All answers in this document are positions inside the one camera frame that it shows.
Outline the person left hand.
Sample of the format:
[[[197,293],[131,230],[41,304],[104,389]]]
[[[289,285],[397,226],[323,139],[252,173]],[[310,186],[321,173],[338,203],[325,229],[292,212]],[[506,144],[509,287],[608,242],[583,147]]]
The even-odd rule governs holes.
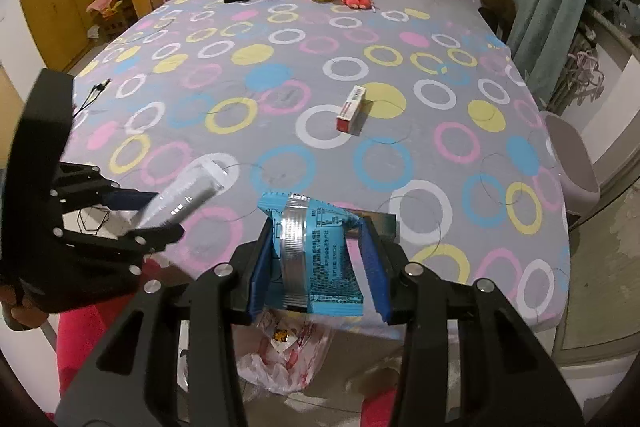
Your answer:
[[[38,329],[49,318],[47,312],[38,309],[26,297],[18,299],[14,289],[9,285],[0,287],[0,300],[4,321],[12,331]]]

